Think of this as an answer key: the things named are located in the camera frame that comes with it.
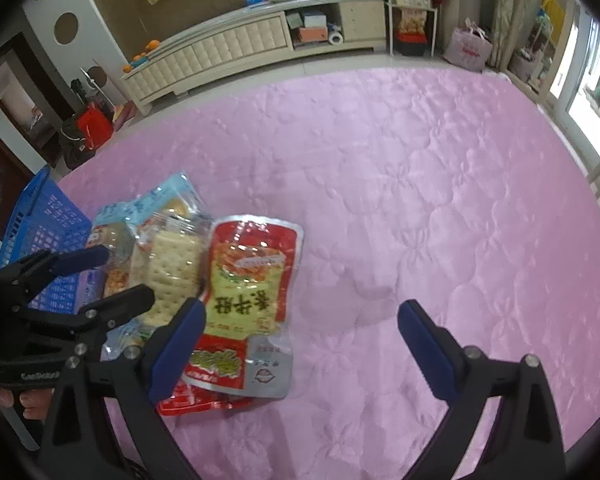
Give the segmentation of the person's hand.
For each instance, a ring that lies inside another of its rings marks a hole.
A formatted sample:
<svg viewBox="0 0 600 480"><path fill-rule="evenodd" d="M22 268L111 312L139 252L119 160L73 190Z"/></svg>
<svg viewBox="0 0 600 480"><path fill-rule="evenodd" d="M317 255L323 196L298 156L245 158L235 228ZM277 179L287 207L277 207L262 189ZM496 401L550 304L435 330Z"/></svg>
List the person's hand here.
<svg viewBox="0 0 600 480"><path fill-rule="evenodd" d="M45 420L53 393L53 389L35 389L21 393L19 403L23 407L23 417L31 420ZM0 406L12 408L14 403L14 394L10 390L0 387Z"/></svg>

